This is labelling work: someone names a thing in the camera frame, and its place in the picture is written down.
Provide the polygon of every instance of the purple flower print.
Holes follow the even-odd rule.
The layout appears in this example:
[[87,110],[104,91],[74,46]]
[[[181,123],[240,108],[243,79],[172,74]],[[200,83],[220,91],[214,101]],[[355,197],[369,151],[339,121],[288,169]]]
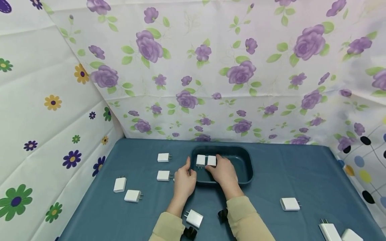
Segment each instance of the purple flower print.
[[87,0],[86,6],[91,12],[96,12],[99,15],[106,15],[107,11],[111,10],[110,5],[104,0]]
[[236,111],[236,113],[241,116],[241,117],[245,117],[247,115],[247,112],[246,111],[243,111],[243,110],[238,110]]
[[37,147],[37,142],[36,141],[28,141],[27,143],[24,144],[24,149],[26,151],[32,151]]
[[201,126],[195,126],[194,129],[196,129],[196,131],[199,131],[199,132],[204,131],[204,129]]
[[211,120],[207,117],[202,118],[200,122],[202,125],[207,125],[207,126],[211,124]]
[[145,23],[147,24],[154,23],[154,21],[158,18],[158,11],[153,7],[147,8],[144,11],[144,14],[145,14],[144,20],[145,20]]
[[79,152],[79,150],[76,151],[70,151],[68,153],[68,156],[63,157],[63,166],[66,166],[67,169],[70,169],[70,167],[76,167],[76,164],[81,161],[80,157],[82,156],[82,153]]
[[368,37],[362,37],[360,39],[356,39],[349,44],[349,49],[347,50],[348,54],[360,54],[365,49],[370,48],[372,45],[372,41]]
[[311,139],[311,137],[308,137],[306,135],[301,135],[295,139],[292,139],[290,141],[291,144],[295,144],[295,145],[305,145],[307,144],[307,142],[309,142]]
[[38,10],[43,9],[43,4],[40,2],[40,0],[30,0],[32,2],[32,6],[36,7]]
[[198,61],[208,61],[209,55],[211,53],[212,53],[211,48],[209,48],[206,44],[202,44],[195,51],[195,54],[197,54]]
[[187,86],[187,85],[189,85],[191,81],[192,81],[192,77],[190,77],[190,76],[185,76],[184,78],[181,79],[182,86]]
[[97,83],[99,87],[114,87],[118,83],[118,72],[107,65],[99,66],[97,71],[90,74],[90,79]]
[[103,164],[105,164],[105,160],[106,160],[106,156],[98,158],[98,162],[95,163],[93,166],[93,169],[94,169],[94,172],[92,175],[93,177],[95,177],[98,174],[98,172],[102,168]]
[[344,97],[351,97],[351,90],[349,89],[341,89],[339,90],[339,94]]
[[195,140],[198,142],[210,142],[210,136],[206,134],[200,134],[195,138]]
[[305,110],[310,110],[315,107],[316,104],[320,103],[322,100],[322,95],[319,90],[314,90],[309,94],[306,94],[301,101],[301,107]]
[[310,126],[318,126],[322,123],[323,119],[320,117],[316,117],[310,122]]
[[96,117],[96,113],[93,112],[93,111],[91,111],[91,112],[89,113],[89,116],[88,116],[88,117],[90,118],[90,120],[93,120],[93,119]]
[[364,126],[360,123],[354,124],[354,131],[358,136],[361,136],[363,133],[365,133]]
[[346,0],[338,0],[334,2],[331,9],[327,11],[326,16],[332,17],[337,15],[346,6]]
[[136,33],[136,36],[139,52],[145,59],[156,63],[164,54],[161,45],[154,41],[153,35],[147,30]]
[[161,114],[162,108],[158,105],[154,104],[150,107],[150,109],[152,110],[153,114]]
[[130,110],[130,111],[129,111],[129,115],[132,115],[132,116],[139,116],[138,112],[136,112],[135,110]]
[[275,2],[279,2],[280,6],[288,6],[291,2],[296,2],[296,0],[275,0]]
[[10,13],[12,12],[12,7],[6,0],[0,1],[0,12],[2,13]]
[[341,137],[339,139],[339,145],[338,145],[338,150],[343,151],[346,149],[349,145],[352,144],[352,140],[348,139],[347,137]]
[[221,99],[221,94],[219,92],[216,92],[212,95],[213,99]]
[[317,55],[322,51],[326,40],[323,38],[324,26],[322,24],[315,25],[303,30],[296,41],[293,48],[294,53],[298,58],[303,60],[310,59],[313,55]]
[[135,123],[134,128],[139,130],[139,132],[144,133],[151,130],[150,124],[142,119],[139,119],[137,123]]
[[249,60],[242,62],[239,66],[233,66],[227,72],[229,83],[230,84],[246,83],[253,76],[255,70],[256,70],[256,67]]
[[249,54],[254,54],[255,49],[257,48],[257,42],[253,38],[249,38],[245,40],[245,47],[247,48],[247,52]]
[[318,85],[323,84],[329,76],[330,76],[330,72],[325,73],[325,74],[323,75],[323,77],[320,78],[320,81],[319,81]]
[[305,80],[307,76],[304,73],[301,73],[297,76],[294,76],[291,80],[291,84],[293,86],[298,86],[303,84],[303,80]]
[[386,91],[386,69],[382,69],[372,77],[375,81],[372,83],[374,88]]
[[91,45],[88,47],[88,50],[90,50],[90,52],[93,55],[95,55],[95,57],[97,57],[98,59],[105,59],[105,56],[104,56],[105,52],[101,48],[99,48],[95,45]]
[[189,91],[183,90],[176,94],[176,97],[179,105],[182,107],[194,109],[198,105],[198,99],[190,95]]
[[232,130],[236,133],[242,133],[248,131],[252,126],[252,122],[247,120],[241,120],[232,126]]
[[299,131],[301,133],[306,133],[308,131],[308,128],[303,127],[303,128],[300,128]]
[[165,80],[166,80],[166,77],[161,75],[161,74],[159,74],[158,77],[156,77],[154,79],[154,81],[156,82],[156,85],[158,85],[158,86],[166,85],[166,81]]
[[270,105],[264,108],[264,114],[266,115],[272,115],[277,111],[279,108],[276,105]]

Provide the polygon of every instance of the fabric wall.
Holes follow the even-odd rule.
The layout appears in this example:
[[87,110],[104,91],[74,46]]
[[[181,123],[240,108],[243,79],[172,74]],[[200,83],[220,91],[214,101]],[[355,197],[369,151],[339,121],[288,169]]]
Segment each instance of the fabric wall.
[[123,136],[36,3],[0,0],[1,240],[57,240]]
[[384,1],[47,4],[126,137],[329,146],[386,226]]

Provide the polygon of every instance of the black clip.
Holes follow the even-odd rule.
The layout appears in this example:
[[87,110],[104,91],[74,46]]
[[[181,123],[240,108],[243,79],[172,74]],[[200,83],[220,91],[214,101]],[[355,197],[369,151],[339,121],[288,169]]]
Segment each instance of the black clip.
[[184,229],[184,235],[189,239],[189,240],[194,240],[197,235],[197,230],[194,229],[192,226]]
[[217,213],[220,223],[224,223],[228,221],[228,209],[223,209]]

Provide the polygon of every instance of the white power adapter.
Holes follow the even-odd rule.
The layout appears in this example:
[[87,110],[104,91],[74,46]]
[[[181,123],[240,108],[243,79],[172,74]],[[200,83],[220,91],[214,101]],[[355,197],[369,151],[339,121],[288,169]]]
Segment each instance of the white power adapter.
[[157,181],[168,182],[170,178],[173,178],[173,174],[170,174],[170,171],[158,171]]
[[205,155],[197,155],[196,167],[204,168],[205,167]]
[[171,159],[171,155],[169,155],[169,153],[158,153],[158,162],[169,162],[169,159]]
[[299,211],[301,207],[294,197],[281,198],[280,204],[284,211]]
[[126,177],[121,176],[115,180],[114,192],[124,192],[126,187]]
[[204,217],[193,209],[191,209],[189,212],[186,211],[186,213],[188,213],[188,215],[184,214],[186,221],[199,229]]
[[138,202],[143,194],[139,190],[127,190],[124,200],[126,202]]
[[208,166],[217,166],[217,158],[216,156],[208,156]]
[[327,219],[321,219],[320,221],[319,228],[326,241],[342,241],[334,224],[328,223]]
[[363,241],[363,238],[348,228],[342,234],[342,241]]

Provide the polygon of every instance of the person's left hand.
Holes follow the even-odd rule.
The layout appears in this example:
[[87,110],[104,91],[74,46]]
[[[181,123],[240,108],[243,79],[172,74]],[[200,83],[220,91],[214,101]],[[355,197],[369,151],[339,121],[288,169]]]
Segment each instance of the person's left hand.
[[196,187],[197,172],[190,170],[190,157],[186,164],[174,173],[174,198],[186,201]]

